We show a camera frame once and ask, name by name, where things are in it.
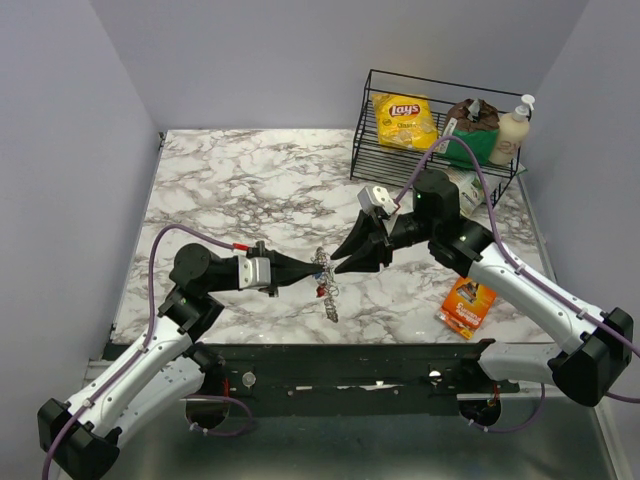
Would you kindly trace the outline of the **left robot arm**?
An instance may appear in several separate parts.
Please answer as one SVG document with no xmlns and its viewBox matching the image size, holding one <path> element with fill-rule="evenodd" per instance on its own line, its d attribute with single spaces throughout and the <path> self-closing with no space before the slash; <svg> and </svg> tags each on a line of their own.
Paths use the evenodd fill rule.
<svg viewBox="0 0 640 480">
<path fill-rule="evenodd" d="M 197 345 L 224 309 L 213 293 L 259 290 L 275 296 L 279 288 L 322 270 L 263 243 L 242 246 L 229 258 L 198 243 L 183 246 L 170 272 L 174 286 L 160 306 L 151 306 L 147 330 L 82 390 L 39 409 L 39 441 L 46 453 L 42 476 L 57 463 L 73 479 L 100 479 L 128 441 L 164 409 L 220 387 L 214 356 Z"/>
</svg>

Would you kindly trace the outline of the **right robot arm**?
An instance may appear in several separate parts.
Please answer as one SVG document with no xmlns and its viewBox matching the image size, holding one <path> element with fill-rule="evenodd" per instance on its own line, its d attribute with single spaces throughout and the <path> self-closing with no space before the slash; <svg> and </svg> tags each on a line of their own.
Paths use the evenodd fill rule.
<svg viewBox="0 0 640 480">
<path fill-rule="evenodd" d="M 516 259 L 496 234 L 461 215 L 458 188 L 444 172 L 425 169 L 417 176 L 408 213 L 398 211 L 383 187 L 363 188 L 358 200 L 356 223 L 331 256 L 339 263 L 335 273 L 377 272 L 391 263 L 394 251 L 426 243 L 439 264 L 489 288 L 554 340 L 548 349 L 490 343 L 461 365 L 467 389 L 480 392 L 494 381 L 536 382 L 593 407 L 629 365 L 631 316 L 582 301 Z"/>
</svg>

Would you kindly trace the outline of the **green white snack bag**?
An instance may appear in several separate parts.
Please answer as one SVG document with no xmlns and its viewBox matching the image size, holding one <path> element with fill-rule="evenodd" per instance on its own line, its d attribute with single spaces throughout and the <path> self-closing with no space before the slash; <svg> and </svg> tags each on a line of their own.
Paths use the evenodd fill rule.
<svg viewBox="0 0 640 480">
<path fill-rule="evenodd" d="M 492 200 L 490 195 L 501 184 L 500 177 L 485 175 L 485 182 L 490 194 L 486 196 L 475 171 L 449 167 L 444 170 L 444 173 L 448 176 L 449 180 L 457 186 L 460 211 L 461 214 L 466 217 L 471 217 L 473 212 L 482 204 L 491 204 Z"/>
</svg>

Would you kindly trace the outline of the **orange razor blade box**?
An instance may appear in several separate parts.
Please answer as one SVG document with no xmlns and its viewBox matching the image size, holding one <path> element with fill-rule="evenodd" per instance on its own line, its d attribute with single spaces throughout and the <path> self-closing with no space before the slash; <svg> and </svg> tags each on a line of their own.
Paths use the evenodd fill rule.
<svg viewBox="0 0 640 480">
<path fill-rule="evenodd" d="M 469 277 L 460 277 L 435 318 L 465 340 L 470 340 L 481 327 L 496 299 L 496 293 Z"/>
</svg>

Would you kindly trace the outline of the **yellow Lays chips bag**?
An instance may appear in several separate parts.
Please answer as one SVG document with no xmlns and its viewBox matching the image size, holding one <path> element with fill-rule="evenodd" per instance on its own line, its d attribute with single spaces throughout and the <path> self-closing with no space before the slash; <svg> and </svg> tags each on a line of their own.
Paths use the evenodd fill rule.
<svg viewBox="0 0 640 480">
<path fill-rule="evenodd" d="M 371 100 L 380 145 L 428 150 L 439 138 L 437 125 L 425 96 L 376 93 Z"/>
</svg>

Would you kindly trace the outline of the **green brown coffee bag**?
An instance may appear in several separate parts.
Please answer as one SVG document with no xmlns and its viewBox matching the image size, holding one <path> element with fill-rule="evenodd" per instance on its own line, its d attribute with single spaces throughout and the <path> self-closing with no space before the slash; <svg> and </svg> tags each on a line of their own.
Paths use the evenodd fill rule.
<svg viewBox="0 0 640 480">
<path fill-rule="evenodd" d="M 499 133 L 498 110 L 480 98 L 466 99 L 447 112 L 444 136 L 455 136 L 474 153 L 478 163 L 489 162 Z"/>
</svg>

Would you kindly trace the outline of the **cream lotion pump bottle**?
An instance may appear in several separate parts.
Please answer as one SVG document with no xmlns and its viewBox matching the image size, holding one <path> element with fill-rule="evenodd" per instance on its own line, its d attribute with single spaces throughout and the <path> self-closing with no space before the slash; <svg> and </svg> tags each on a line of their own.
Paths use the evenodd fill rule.
<svg viewBox="0 0 640 480">
<path fill-rule="evenodd" d="M 530 130 L 530 116 L 534 110 L 535 97 L 531 94 L 521 96 L 520 104 L 511 112 L 500 117 L 499 131 L 489 162 L 494 165 L 507 165 L 516 157 L 522 142 Z"/>
</svg>

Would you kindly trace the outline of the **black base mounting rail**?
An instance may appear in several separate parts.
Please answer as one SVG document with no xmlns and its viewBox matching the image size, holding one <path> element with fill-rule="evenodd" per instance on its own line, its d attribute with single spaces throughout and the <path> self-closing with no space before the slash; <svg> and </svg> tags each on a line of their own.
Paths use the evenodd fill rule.
<svg viewBox="0 0 640 480">
<path fill-rule="evenodd" d="M 228 392 L 257 417 L 457 415 L 458 398 L 516 393 L 478 365 L 488 342 L 199 344 L 203 394 Z"/>
</svg>

